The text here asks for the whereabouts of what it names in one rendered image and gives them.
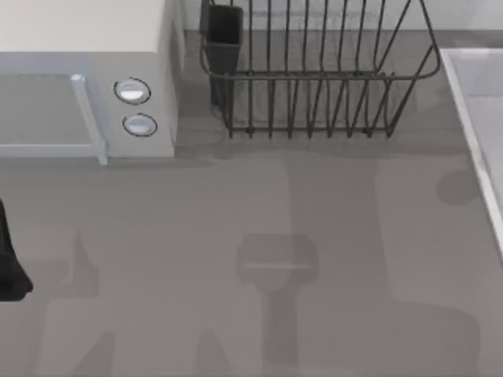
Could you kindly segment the white sink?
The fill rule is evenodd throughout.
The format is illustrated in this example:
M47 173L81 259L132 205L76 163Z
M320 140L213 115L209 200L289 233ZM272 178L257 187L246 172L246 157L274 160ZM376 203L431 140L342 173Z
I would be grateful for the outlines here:
M503 262L503 48L440 55Z

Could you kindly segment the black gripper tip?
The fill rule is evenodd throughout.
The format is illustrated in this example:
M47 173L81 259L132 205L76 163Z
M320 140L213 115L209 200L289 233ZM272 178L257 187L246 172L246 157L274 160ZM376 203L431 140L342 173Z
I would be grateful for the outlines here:
M6 210L0 199L0 302L22 301L33 288L13 248Z

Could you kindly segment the microwave oven door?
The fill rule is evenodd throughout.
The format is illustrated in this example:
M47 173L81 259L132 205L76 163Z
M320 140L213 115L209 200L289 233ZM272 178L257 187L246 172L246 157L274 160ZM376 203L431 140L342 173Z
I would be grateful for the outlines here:
M88 53L0 49L0 159L108 162Z

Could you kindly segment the large round microwave knob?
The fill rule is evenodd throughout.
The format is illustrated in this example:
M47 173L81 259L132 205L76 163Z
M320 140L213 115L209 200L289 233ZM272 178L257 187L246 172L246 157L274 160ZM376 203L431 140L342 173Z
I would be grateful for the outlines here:
M113 92L120 101L131 105L144 104L152 96L149 85L133 77L115 82Z

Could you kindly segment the small round microwave knob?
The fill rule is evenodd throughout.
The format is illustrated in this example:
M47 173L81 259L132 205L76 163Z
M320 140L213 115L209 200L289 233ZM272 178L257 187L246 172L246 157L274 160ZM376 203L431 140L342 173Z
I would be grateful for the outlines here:
M143 113L125 117L122 126L128 134L134 137L151 137L158 129L156 120Z

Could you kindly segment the black cutlery holder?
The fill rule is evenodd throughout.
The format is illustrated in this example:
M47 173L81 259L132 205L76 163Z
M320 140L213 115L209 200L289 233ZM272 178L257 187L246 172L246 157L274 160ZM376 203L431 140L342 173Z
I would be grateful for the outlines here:
M200 36L210 81L211 104L227 105L227 87L232 84L224 76L237 71L243 39L244 10L237 5L216 4L201 0Z

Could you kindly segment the pale microwave oven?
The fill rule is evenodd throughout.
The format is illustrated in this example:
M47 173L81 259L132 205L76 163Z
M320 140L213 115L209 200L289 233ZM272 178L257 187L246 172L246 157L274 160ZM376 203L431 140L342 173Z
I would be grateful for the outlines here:
M88 53L108 160L174 155L185 64L180 0L0 0L0 49ZM149 85L144 104L114 94L115 82L130 77ZM123 129L137 113L156 120L151 137Z

